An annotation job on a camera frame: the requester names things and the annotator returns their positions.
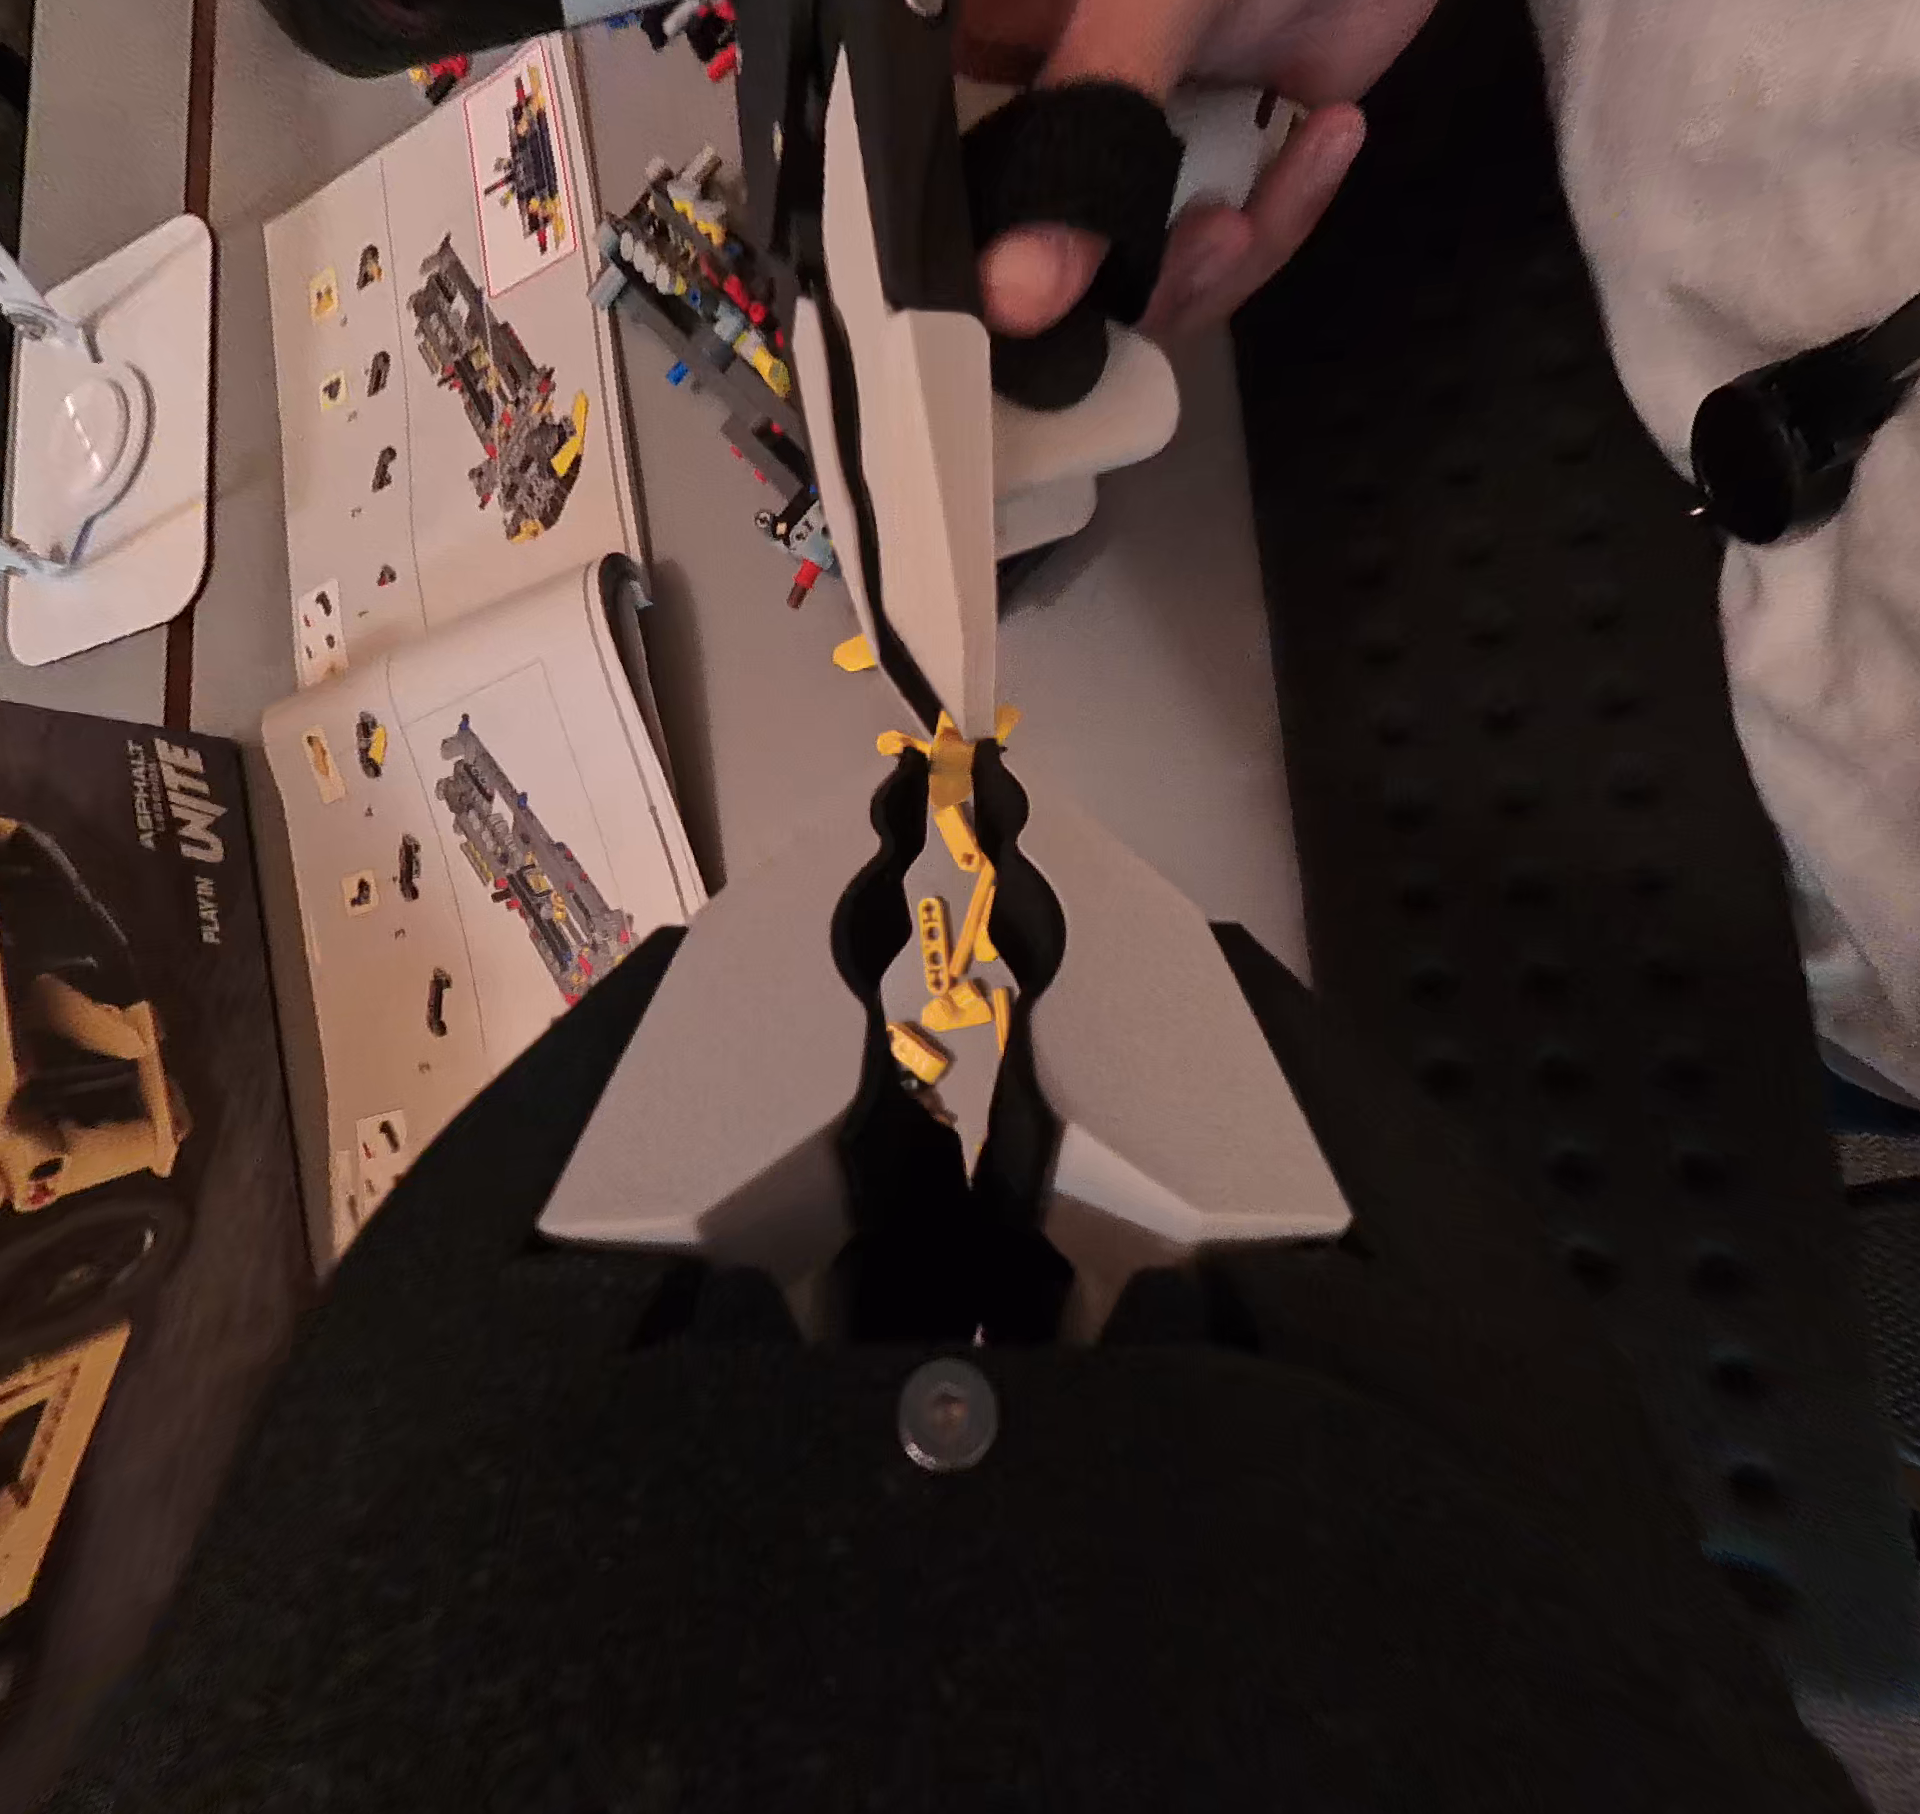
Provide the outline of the white instruction booklet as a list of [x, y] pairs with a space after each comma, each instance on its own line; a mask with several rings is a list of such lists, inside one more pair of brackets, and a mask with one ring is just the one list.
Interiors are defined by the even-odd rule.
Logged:
[[319, 1261], [707, 885], [566, 36], [271, 220], [298, 686], [262, 717], [319, 1034]]

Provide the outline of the pile of yellow lego pieces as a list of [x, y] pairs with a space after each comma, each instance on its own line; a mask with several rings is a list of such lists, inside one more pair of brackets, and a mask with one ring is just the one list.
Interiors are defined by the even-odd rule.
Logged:
[[903, 1090], [936, 1109], [968, 1036], [990, 1034], [996, 1057], [1008, 1053], [1017, 988], [993, 935], [998, 877], [972, 802], [938, 806], [932, 828], [961, 896], [951, 903], [932, 884], [914, 896], [921, 1005], [891, 1016], [887, 1041]]

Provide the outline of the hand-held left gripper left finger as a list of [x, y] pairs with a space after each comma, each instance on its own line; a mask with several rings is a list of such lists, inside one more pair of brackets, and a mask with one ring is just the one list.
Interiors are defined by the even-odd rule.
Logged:
[[908, 761], [831, 789], [685, 925], [544, 1206], [547, 1239], [828, 1266], [840, 1135], [908, 941]]

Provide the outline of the black badge reel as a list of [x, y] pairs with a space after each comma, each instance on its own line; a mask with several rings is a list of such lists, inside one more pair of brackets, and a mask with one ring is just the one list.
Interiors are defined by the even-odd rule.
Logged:
[[1859, 457], [1916, 390], [1916, 347], [1859, 330], [1716, 387], [1692, 413], [1692, 487], [1704, 518], [1770, 547], [1844, 505]]

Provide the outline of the grey black lego chassis assembly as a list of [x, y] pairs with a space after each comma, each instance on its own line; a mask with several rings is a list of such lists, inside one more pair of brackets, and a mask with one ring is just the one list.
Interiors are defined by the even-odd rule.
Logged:
[[671, 353], [668, 385], [725, 409], [733, 457], [770, 501], [756, 529], [784, 553], [798, 610], [840, 575], [810, 454], [796, 353], [770, 264], [739, 230], [725, 157], [711, 143], [681, 162], [652, 161], [637, 199], [595, 227], [600, 267], [590, 297], [625, 313]]

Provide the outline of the pile of red blue lego pins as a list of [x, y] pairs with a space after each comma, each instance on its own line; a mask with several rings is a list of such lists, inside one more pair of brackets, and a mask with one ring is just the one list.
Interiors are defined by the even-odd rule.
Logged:
[[[725, 81], [739, 69], [738, 13], [732, 0], [679, 0], [659, 2], [637, 10], [613, 15], [604, 25], [639, 28], [653, 50], [683, 42], [712, 81]], [[407, 69], [407, 76], [431, 104], [440, 104], [473, 73], [466, 52]]]

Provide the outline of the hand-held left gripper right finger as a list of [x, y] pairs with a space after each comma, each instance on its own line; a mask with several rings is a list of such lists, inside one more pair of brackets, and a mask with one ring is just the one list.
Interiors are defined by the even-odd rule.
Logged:
[[972, 787], [1013, 981], [979, 1200], [1150, 1245], [1344, 1235], [1352, 1206], [1199, 906], [996, 744]]

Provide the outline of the lego set box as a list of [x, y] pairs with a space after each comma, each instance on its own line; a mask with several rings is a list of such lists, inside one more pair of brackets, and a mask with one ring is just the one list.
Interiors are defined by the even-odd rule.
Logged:
[[146, 1634], [309, 1289], [243, 756], [4, 702], [4, 1720]]

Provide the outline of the yellow lego connector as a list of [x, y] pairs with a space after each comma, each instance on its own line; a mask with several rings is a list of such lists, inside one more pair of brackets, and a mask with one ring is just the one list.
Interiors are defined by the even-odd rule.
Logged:
[[875, 737], [882, 756], [898, 758], [908, 750], [928, 763], [928, 806], [932, 812], [959, 808], [972, 795], [973, 758], [981, 741], [961, 733], [948, 714], [940, 714], [930, 739], [914, 737], [901, 729], [886, 729]]

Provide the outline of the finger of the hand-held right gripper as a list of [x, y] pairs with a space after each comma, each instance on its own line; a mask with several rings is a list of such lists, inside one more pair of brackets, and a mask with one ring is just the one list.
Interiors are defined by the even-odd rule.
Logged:
[[878, 508], [862, 462], [859, 377], [829, 302], [806, 295], [796, 301], [791, 347], [825, 519], [859, 623], [879, 672], [905, 708], [916, 719], [932, 719], [940, 702], [886, 612]]
[[996, 561], [993, 387], [985, 322], [910, 309], [884, 290], [852, 62], [837, 54], [823, 127], [822, 322], [850, 360], [857, 452], [840, 478], [859, 485], [875, 536], [846, 561], [869, 638], [891, 644], [886, 674], [920, 717], [966, 736], [996, 719]]

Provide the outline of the white tablet stand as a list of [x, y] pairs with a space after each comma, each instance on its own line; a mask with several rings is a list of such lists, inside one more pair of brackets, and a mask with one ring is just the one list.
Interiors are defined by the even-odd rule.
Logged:
[[51, 293], [2, 254], [4, 638], [44, 669], [168, 626], [208, 566], [213, 237], [163, 222]]

